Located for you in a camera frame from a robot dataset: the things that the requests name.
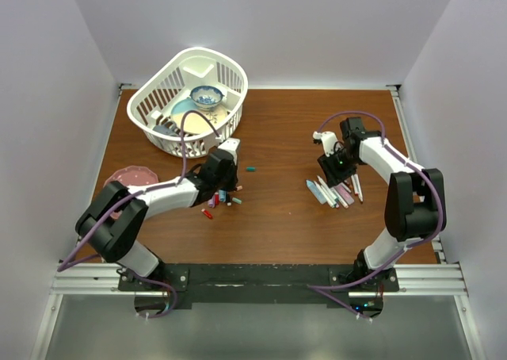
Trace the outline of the light blue marker cap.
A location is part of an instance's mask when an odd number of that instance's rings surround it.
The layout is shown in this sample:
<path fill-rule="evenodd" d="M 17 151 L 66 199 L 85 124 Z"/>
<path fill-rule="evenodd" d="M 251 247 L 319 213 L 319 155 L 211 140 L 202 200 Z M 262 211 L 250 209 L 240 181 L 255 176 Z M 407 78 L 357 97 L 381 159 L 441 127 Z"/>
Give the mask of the light blue marker cap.
<path fill-rule="evenodd" d="M 226 202 L 227 201 L 227 192 L 225 190 L 219 191 L 219 201 Z"/>

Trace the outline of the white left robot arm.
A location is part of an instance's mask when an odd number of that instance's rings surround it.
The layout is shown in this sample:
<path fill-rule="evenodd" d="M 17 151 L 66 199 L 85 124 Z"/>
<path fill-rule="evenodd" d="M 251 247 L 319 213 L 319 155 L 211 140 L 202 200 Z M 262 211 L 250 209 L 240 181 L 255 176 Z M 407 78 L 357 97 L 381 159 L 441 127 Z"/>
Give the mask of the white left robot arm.
<path fill-rule="evenodd" d="M 137 240 L 144 221 L 201 205 L 219 190 L 234 191 L 237 169 L 237 153 L 219 148 L 197 172 L 189 171 L 168 182 L 131 188 L 110 182 L 80 216 L 75 231 L 106 262 L 135 273 L 144 289 L 156 290 L 164 281 L 163 261 Z"/>

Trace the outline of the teal capped white marker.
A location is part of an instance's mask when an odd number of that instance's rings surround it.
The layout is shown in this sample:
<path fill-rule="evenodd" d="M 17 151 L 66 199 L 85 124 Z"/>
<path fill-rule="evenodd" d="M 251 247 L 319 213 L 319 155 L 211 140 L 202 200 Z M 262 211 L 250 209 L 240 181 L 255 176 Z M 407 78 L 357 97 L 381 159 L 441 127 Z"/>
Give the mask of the teal capped white marker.
<path fill-rule="evenodd" d="M 324 183 L 321 182 L 322 189 L 326 192 L 328 198 L 334 202 L 334 205 L 336 208 L 339 208 L 341 205 L 337 199 L 337 197 L 334 195 L 334 193 L 329 189 L 329 187 Z"/>

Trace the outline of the light blue capped marker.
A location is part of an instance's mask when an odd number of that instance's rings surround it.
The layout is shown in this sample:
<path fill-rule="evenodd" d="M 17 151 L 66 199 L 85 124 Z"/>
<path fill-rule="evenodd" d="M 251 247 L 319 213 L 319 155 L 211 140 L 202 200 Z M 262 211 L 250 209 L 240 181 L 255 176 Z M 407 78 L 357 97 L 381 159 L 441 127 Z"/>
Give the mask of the light blue capped marker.
<path fill-rule="evenodd" d="M 318 189 L 318 187 L 315 185 L 314 182 L 307 179 L 306 186 L 321 205 L 327 203 L 326 198 L 323 196 L 323 194 L 321 193 L 321 191 Z"/>

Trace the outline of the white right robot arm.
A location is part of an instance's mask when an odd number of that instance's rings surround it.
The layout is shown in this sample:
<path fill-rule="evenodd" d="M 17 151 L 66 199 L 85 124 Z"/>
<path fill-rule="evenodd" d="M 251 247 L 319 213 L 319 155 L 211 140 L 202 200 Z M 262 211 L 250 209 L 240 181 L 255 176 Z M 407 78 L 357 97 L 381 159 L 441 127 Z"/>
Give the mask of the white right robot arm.
<path fill-rule="evenodd" d="M 322 146 L 318 164 L 325 186 L 337 186 L 353 178 L 359 165 L 370 166 L 387 184 L 385 228 L 361 250 L 352 273 L 340 289 L 356 286 L 372 290 L 407 251 L 438 236 L 446 226 L 444 176 L 436 168 L 424 168 L 397 150 L 384 128 L 368 130 L 359 111 L 343 112 L 341 136 L 319 127 L 313 133 Z"/>

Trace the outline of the red cap white marker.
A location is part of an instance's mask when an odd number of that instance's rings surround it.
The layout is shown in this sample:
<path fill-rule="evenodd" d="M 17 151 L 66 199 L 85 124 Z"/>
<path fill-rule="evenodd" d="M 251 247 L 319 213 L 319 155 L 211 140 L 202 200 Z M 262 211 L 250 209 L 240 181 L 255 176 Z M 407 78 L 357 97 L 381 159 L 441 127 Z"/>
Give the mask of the red cap white marker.
<path fill-rule="evenodd" d="M 353 190 L 355 195 L 358 197 L 360 203 L 364 202 L 364 196 L 363 192 L 360 186 L 360 180 L 357 174 L 354 174 L 351 176 L 352 184 L 353 184 Z"/>

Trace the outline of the purple highlighter marker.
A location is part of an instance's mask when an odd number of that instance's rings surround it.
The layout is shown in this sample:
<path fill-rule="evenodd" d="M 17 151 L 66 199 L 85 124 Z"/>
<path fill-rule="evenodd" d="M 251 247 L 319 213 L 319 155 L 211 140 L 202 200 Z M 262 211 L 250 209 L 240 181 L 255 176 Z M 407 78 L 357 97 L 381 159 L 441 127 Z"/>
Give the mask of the purple highlighter marker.
<path fill-rule="evenodd" d="M 348 191 L 348 189 L 344 185 L 339 184 L 337 186 L 337 191 L 348 205 L 351 205 L 354 203 L 353 197 L 351 196 L 350 192 Z"/>

